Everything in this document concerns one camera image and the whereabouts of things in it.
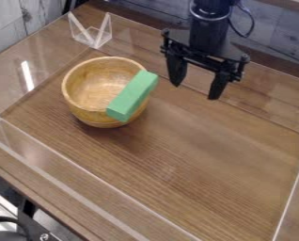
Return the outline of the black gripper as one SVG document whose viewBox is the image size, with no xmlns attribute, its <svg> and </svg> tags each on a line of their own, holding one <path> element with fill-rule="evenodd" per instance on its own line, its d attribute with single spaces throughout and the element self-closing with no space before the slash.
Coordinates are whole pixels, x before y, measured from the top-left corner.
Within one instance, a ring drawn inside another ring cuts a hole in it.
<svg viewBox="0 0 299 241">
<path fill-rule="evenodd" d="M 230 41 L 220 45 L 216 53 L 205 52 L 190 45 L 190 30 L 165 28 L 161 32 L 170 81 L 176 87 L 182 84 L 188 75 L 188 65 L 193 64 L 217 73 L 210 86 L 209 100 L 218 100 L 230 82 L 241 81 L 245 76 L 250 56 Z"/>
</svg>

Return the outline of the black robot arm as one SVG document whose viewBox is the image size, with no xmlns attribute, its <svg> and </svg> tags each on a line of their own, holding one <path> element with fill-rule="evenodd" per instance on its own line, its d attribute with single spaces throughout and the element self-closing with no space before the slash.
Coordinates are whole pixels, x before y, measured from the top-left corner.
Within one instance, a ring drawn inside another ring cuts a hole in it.
<svg viewBox="0 0 299 241">
<path fill-rule="evenodd" d="M 250 55 L 229 40 L 229 28 L 248 38 L 254 30 L 242 33 L 232 22 L 233 9 L 250 11 L 242 0 L 193 0 L 190 3 L 192 23 L 188 29 L 165 28 L 161 52 L 166 57 L 169 78 L 176 87 L 182 84 L 190 64 L 216 73 L 209 91 L 209 100 L 218 100 L 229 83 L 241 81 Z"/>
</svg>

